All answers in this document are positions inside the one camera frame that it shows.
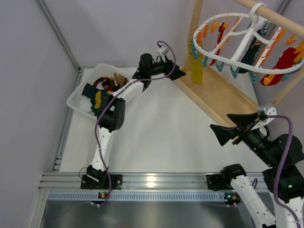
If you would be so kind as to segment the navy patterned sock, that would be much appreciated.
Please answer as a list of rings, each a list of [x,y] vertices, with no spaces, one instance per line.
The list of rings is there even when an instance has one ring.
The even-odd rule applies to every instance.
[[[95,94],[98,92],[99,90],[94,87],[93,85],[86,83],[86,85],[84,86],[84,89],[81,93],[81,95],[93,100],[95,99]]]

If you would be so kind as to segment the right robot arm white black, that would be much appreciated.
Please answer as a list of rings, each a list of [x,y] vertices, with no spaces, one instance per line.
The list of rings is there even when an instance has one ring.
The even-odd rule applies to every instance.
[[[232,164],[220,171],[220,184],[209,188],[217,191],[220,187],[235,190],[241,202],[247,208],[256,228],[302,228],[304,226],[304,177],[296,164],[303,161],[304,153],[300,140],[293,135],[293,123],[290,118],[278,115],[275,108],[265,108],[253,114],[228,114],[235,124],[225,127],[211,124],[219,144],[228,141],[233,145],[244,143],[266,164],[262,171],[264,182],[272,199],[274,213],[271,213],[254,188],[256,180],[250,181],[240,164]],[[274,119],[284,119],[288,123],[288,133],[273,141],[268,134],[262,134]]]

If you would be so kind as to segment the mustard yellow sock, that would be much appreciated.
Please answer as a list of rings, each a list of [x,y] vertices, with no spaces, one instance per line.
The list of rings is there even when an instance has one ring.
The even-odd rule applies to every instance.
[[[203,67],[201,61],[203,55],[195,48],[193,39],[190,41],[190,72],[193,83],[202,85]]]
[[[99,109],[101,102],[102,102],[102,92],[98,91],[95,94],[95,109]]]

